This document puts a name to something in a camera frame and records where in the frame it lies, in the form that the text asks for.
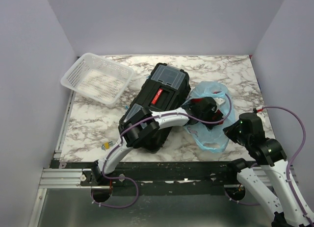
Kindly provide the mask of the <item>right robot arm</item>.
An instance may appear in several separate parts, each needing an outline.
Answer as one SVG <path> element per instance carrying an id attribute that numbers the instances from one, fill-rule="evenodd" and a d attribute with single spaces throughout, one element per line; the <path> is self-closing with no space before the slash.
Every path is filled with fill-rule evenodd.
<path id="1" fill-rule="evenodd" d="M 312 227 L 314 213 L 290 173 L 281 144 L 265 136 L 261 118 L 256 113 L 243 113 L 238 121 L 223 131 L 231 141 L 247 149 L 265 172 L 274 190 L 271 191 L 257 177 L 243 158 L 228 163 L 227 181 L 242 184 L 272 219 L 273 227 Z"/>

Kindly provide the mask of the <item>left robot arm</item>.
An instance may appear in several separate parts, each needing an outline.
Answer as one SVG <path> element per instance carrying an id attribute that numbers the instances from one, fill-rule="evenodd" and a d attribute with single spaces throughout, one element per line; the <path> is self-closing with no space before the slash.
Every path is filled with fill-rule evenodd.
<path id="1" fill-rule="evenodd" d="M 95 161 L 91 169 L 92 180 L 97 185 L 108 182 L 118 163 L 133 149 L 144 146 L 158 131 L 174 126 L 191 126 L 198 122 L 204 125 L 222 124 L 230 114 L 223 113 L 222 107 L 232 104 L 223 98 L 205 97 L 188 100 L 182 106 L 170 111 L 156 112 L 148 108 L 140 108 L 133 116 L 122 124 L 119 139 L 108 154 Z"/>

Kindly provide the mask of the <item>light blue plastic bag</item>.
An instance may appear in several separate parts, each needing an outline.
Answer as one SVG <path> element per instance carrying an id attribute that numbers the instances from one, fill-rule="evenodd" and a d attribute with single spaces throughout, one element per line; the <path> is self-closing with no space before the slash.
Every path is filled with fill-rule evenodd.
<path id="1" fill-rule="evenodd" d="M 202 122 L 191 119 L 192 124 L 184 126 L 185 130 L 192 136 L 198 147 L 203 151 L 210 151 L 212 153 L 224 152 L 229 139 L 225 136 L 223 128 L 231 126 L 236 122 L 234 103 L 232 101 L 231 93 L 228 88 L 216 81 L 202 81 L 198 83 L 195 88 L 189 93 L 188 98 L 183 103 L 182 108 L 190 112 L 195 117 L 191 110 L 191 100 L 203 97 L 220 97 L 224 98 L 226 102 L 220 107 L 224 118 L 222 125 L 215 126 L 213 129 L 208 129 Z"/>

